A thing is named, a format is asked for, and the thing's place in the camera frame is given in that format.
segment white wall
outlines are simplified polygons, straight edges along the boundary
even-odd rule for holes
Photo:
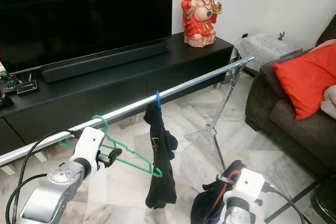
[[[183,31],[181,1],[173,0],[173,34]],[[217,35],[231,43],[244,33],[286,31],[286,39],[310,48],[336,14],[336,0],[217,1],[224,7],[215,25]]]

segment red robe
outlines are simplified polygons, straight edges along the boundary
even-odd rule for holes
[[[182,26],[184,27],[185,34],[187,36],[194,36],[195,34],[201,34],[203,36],[210,35],[211,31],[214,29],[213,25],[217,21],[217,14],[212,13],[211,17],[206,21],[199,21],[193,15],[191,19],[186,19],[185,13],[191,7],[191,0],[183,0],[182,1],[182,10],[183,10],[183,22]]]

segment red cushion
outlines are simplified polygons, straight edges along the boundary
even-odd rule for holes
[[[308,118],[319,111],[324,91],[336,85],[336,44],[276,63],[274,69],[295,106],[295,119]]]

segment clothes drying rack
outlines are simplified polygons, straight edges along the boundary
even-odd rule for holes
[[[221,113],[223,112],[223,109],[224,109],[228,99],[230,98],[230,96],[232,94],[232,91],[233,91],[235,85],[237,84],[237,81],[239,79],[239,76],[240,76],[244,66],[254,59],[255,59],[255,57],[251,56],[251,57],[248,57],[246,59],[236,61],[232,64],[229,64],[227,66],[224,66],[222,68],[219,68],[217,70],[214,70],[212,72],[209,72],[209,73],[204,74],[200,77],[197,77],[195,79],[192,79],[190,81],[187,81],[185,83],[182,83],[180,85],[177,85],[175,87],[172,87],[170,89],[167,89],[167,90],[159,93],[159,96],[162,99],[162,98],[168,97],[170,95],[173,95],[175,93],[178,93],[182,90],[185,90],[189,87],[192,87],[196,84],[199,84],[203,81],[211,79],[215,76],[218,76],[220,74],[224,74],[226,72],[229,73],[230,85],[231,85],[230,91],[228,92],[228,94],[226,96],[223,97],[222,101],[220,102],[219,108],[218,108],[218,110],[216,112],[216,115],[214,116],[211,124],[206,125],[206,130],[209,133],[209,135],[211,136],[211,138],[212,138],[212,140],[213,140],[213,142],[216,146],[216,149],[217,149],[217,152],[218,152],[218,155],[219,155],[219,159],[220,159],[220,162],[221,162],[224,170],[225,170],[225,164],[224,164],[223,157],[222,157],[222,154],[221,154],[221,151],[219,149],[218,142],[217,142],[217,139],[216,139],[217,132],[216,132],[215,126],[218,122],[218,119],[220,118]],[[154,94],[154,95],[152,95],[148,98],[145,98],[141,101],[129,104],[129,105],[127,105],[125,107],[122,107],[118,110],[107,113],[107,114],[103,115],[102,117],[106,121],[111,121],[113,119],[121,117],[122,115],[130,113],[130,112],[134,111],[135,109],[137,109],[139,107],[142,107],[144,105],[147,105],[151,102],[156,101],[157,100],[156,97],[157,97],[156,94]],[[98,125],[101,125],[101,124],[103,124],[102,119],[92,119],[88,122],[85,122],[83,124],[72,127],[70,130],[73,130],[73,131],[82,130],[85,127],[95,127],[95,126],[98,126]],[[46,148],[46,147],[49,147],[49,146],[51,146],[51,145],[53,145],[53,144],[55,144],[55,143],[57,143],[61,140],[64,140],[64,139],[66,139],[70,136],[71,136],[71,134],[67,133],[67,132],[61,132],[61,133],[52,135],[52,136],[44,139],[40,144],[38,144],[36,146],[35,150],[34,150],[34,153],[37,153],[39,150],[41,150],[43,148]],[[29,145],[26,145],[24,147],[21,147],[19,149],[16,149],[14,151],[11,151],[9,153],[6,153],[6,154],[3,154],[2,156],[0,156],[0,167],[4,167],[4,166],[10,164],[11,162],[14,162],[14,161],[26,156],[27,153],[29,152],[29,150],[31,149],[31,147],[34,144],[35,143],[31,143]]]

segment blue clothespin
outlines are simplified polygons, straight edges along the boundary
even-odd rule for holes
[[[157,90],[156,91],[156,101],[157,101],[157,107],[159,107],[159,109],[161,108],[161,99],[160,99],[160,93]]]

